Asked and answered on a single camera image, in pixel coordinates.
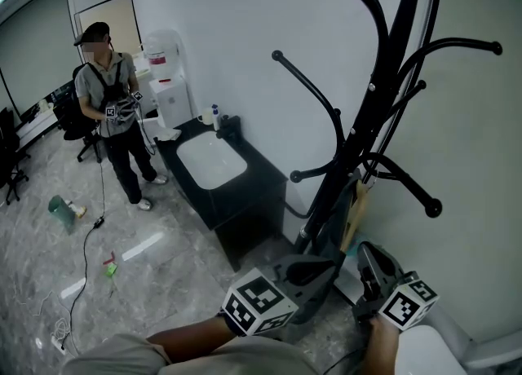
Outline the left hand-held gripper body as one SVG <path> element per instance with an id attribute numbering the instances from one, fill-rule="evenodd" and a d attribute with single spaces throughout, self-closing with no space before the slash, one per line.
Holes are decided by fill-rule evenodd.
<path id="1" fill-rule="evenodd" d="M 287 255 L 266 267 L 253 268 L 232 284 L 222 311 L 245 336 L 304 324 L 319 311 L 337 276 L 332 259 Z"/>

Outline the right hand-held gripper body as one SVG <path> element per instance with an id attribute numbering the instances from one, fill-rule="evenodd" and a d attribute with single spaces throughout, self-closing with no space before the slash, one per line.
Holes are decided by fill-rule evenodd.
<path id="1" fill-rule="evenodd" d="M 404 271 L 381 247 L 364 241 L 358 247 L 357 259 L 363 294 L 352 312 L 359 324 L 380 315 L 405 331 L 420 322 L 438 301 L 439 295 L 416 271 Z"/>

